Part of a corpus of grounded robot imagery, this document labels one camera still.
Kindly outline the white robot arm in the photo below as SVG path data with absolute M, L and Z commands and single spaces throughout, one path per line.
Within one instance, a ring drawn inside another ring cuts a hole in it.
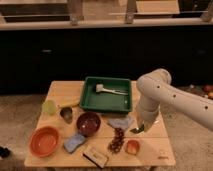
M 159 114 L 160 104 L 166 103 L 213 131 L 213 100 L 177 89 L 171 85 L 171 81 L 171 75 L 165 69 L 156 69 L 138 78 L 138 127 L 147 132 Z

